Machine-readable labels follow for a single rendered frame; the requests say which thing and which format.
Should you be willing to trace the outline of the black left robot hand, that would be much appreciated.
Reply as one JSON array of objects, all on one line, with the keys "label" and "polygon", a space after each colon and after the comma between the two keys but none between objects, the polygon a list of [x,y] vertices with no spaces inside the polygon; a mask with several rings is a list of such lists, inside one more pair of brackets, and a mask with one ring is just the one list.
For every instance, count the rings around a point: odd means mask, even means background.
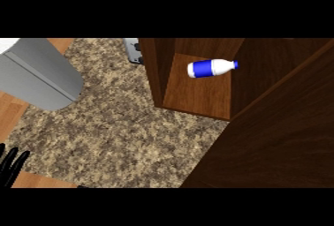
[{"label": "black left robot hand", "polygon": [[0,162],[0,188],[13,187],[30,156],[30,151],[26,151],[21,156],[17,156],[17,153],[18,148],[14,147],[7,154],[5,160]]}]

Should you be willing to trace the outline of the white bottle with blue label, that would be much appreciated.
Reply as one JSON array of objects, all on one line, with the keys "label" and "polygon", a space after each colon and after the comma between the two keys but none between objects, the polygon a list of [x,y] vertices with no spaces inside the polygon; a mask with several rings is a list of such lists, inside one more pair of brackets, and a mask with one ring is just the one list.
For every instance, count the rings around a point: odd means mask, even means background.
[{"label": "white bottle with blue label", "polygon": [[237,60],[230,61],[225,59],[211,59],[190,63],[187,66],[187,72],[191,78],[199,79],[224,75],[227,72],[239,68],[240,63]]}]

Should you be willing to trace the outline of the grey rounded appliance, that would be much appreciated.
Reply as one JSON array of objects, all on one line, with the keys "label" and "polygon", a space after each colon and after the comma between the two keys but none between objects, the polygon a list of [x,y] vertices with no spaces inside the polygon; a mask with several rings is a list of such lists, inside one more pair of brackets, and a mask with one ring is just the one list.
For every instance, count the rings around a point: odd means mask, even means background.
[{"label": "grey rounded appliance", "polygon": [[0,90],[45,110],[72,105],[85,79],[46,38],[0,38]]}]

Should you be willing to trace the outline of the small grey appliance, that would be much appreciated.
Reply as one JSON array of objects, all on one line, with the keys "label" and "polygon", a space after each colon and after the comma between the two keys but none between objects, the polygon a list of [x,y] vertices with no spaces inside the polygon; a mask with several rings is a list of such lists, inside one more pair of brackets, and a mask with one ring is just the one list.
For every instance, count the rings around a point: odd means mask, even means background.
[{"label": "small grey appliance", "polygon": [[138,38],[125,38],[123,42],[126,45],[129,61],[134,64],[144,64],[144,58],[143,58],[141,47],[140,47],[140,39]]}]

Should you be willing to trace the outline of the brown wooden cabinet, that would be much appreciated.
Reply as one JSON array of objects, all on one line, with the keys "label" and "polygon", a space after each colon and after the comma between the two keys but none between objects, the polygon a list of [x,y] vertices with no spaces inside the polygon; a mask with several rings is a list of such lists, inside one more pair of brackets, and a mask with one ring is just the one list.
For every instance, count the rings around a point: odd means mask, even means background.
[{"label": "brown wooden cabinet", "polygon": [[[140,46],[154,106],[228,121],[334,38],[141,38]],[[188,64],[209,59],[240,68],[191,78]]]}]

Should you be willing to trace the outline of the brown wooden cabinet door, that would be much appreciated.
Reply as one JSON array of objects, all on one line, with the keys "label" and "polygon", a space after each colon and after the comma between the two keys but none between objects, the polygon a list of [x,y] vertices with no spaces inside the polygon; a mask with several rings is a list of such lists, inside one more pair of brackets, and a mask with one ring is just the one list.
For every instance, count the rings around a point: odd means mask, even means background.
[{"label": "brown wooden cabinet door", "polygon": [[334,187],[334,39],[239,113],[182,187]]}]

